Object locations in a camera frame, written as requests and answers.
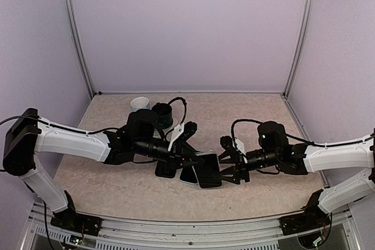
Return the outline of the black phone case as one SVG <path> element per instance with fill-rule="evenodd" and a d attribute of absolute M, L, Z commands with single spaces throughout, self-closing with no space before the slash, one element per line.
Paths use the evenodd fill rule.
<path fill-rule="evenodd" d="M 171 162 L 158 161 L 155 168 L 155 176 L 172 179 L 175 177 L 176 167 Z"/>

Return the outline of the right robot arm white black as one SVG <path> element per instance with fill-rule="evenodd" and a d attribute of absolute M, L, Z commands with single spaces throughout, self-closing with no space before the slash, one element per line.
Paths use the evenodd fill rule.
<path fill-rule="evenodd" d="M 231 134 L 223 136 L 220 144 L 224 152 L 220 163 L 228 167 L 215 172 L 215 179 L 234 184 L 250 180 L 250 172 L 274 166 L 281 173 L 307 175 L 323 170 L 360 167 L 361 172 L 324 190 L 314 192 L 305 211 L 300 215 L 300 224 L 313 228 L 322 220 L 323 213 L 329 214 L 348 203 L 374 193 L 374 134 L 346 142 L 315 143 L 298 139 L 292 145 L 282 124 L 275 121 L 257 122 L 260 148 L 245 152 L 241 143 Z"/>

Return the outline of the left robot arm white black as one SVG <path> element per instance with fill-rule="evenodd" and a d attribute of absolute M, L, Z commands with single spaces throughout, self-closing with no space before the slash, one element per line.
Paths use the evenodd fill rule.
<path fill-rule="evenodd" d="M 22 179 L 67 228 L 74 230 L 82 223 L 80 213 L 35 154 L 66 154 L 107 165 L 132 162 L 135 155 L 141 155 L 164 162 L 170 169 L 203 164 L 197 151 L 186 142 L 195 133 L 196 123 L 177 126 L 171 140 L 166 141 L 157 119 L 156 112 L 139 109 L 130 113 L 127 123 L 119 129 L 84 131 L 50 122 L 29 108 L 13 118 L 15 123 L 6 133 L 2 166 L 7 173 Z"/>

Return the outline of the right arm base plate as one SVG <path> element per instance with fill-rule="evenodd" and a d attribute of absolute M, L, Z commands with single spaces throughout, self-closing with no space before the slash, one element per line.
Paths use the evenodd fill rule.
<path fill-rule="evenodd" d="M 314 230 L 324 225 L 330 225 L 330 223 L 331 218 L 325 213 L 299 213 L 279 219 L 284 236 Z"/>

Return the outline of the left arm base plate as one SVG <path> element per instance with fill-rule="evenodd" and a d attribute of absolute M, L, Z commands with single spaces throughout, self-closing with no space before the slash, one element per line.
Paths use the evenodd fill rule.
<path fill-rule="evenodd" d="M 102 219 L 100 217 L 85 215 L 80 213 L 74 214 L 54 214 L 51 219 L 51 225 L 64 230 L 79 232 L 84 235 L 97 237 L 100 232 Z"/>

